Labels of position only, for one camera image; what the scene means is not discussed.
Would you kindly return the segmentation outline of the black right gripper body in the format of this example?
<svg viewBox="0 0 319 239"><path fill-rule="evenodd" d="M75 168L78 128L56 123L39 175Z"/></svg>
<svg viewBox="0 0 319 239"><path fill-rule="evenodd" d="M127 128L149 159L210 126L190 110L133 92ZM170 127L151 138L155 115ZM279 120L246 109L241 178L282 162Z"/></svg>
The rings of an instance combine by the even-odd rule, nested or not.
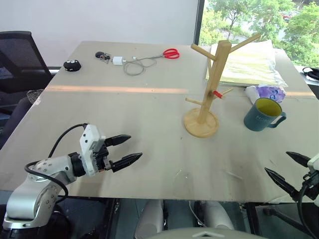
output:
<svg viewBox="0 0 319 239"><path fill-rule="evenodd" d="M303 176L302 188L299 192L298 202L303 200L304 196L310 198L313 202L318 202L319 196L319 174L307 173Z"/></svg>

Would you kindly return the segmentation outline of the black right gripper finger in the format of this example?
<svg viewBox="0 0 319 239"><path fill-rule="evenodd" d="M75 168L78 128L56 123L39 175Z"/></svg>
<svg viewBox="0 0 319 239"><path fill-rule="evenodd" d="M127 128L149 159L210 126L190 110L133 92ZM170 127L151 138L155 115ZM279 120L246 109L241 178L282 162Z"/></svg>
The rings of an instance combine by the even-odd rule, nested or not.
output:
<svg viewBox="0 0 319 239"><path fill-rule="evenodd" d="M308 167L308 162L310 161L309 157L292 151L287 151L286 154L303 167Z"/></svg>
<svg viewBox="0 0 319 239"><path fill-rule="evenodd" d="M286 182L283 176L269 168L265 168L265 171L269 175L269 177L275 182L275 184L278 185L281 189L283 189L286 193L288 193L293 200L298 199L299 191L297 191L292 185Z"/></svg>

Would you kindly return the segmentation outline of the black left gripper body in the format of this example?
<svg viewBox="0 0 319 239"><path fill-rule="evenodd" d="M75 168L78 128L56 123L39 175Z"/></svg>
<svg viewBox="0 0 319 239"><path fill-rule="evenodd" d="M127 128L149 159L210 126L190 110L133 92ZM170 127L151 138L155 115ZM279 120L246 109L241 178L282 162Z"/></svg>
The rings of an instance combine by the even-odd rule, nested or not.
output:
<svg viewBox="0 0 319 239"><path fill-rule="evenodd" d="M104 143L98 152L94 152L93 156L95 159L95 165L97 171L107 171L111 169L111 163L108 159L109 151L108 147L111 146L110 143Z"/></svg>

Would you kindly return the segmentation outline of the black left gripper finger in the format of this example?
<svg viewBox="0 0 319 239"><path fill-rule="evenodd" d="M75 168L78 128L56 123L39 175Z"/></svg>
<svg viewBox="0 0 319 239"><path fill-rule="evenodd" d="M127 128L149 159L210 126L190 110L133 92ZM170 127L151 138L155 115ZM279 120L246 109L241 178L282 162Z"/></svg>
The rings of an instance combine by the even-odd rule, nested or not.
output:
<svg viewBox="0 0 319 239"><path fill-rule="evenodd" d="M125 157L122 157L120 160L118 160L116 162L111 162L111 169L113 172L117 172L119 170L122 170L122 169L130 166L134 162L136 162L142 155L143 155L143 153L140 152L140 153L129 154Z"/></svg>
<svg viewBox="0 0 319 239"><path fill-rule="evenodd" d="M120 135L112 136L112 137L105 139L104 144L106 147L116 146L116 145L122 144L123 142L129 140L130 138L131 138L130 135L120 134Z"/></svg>

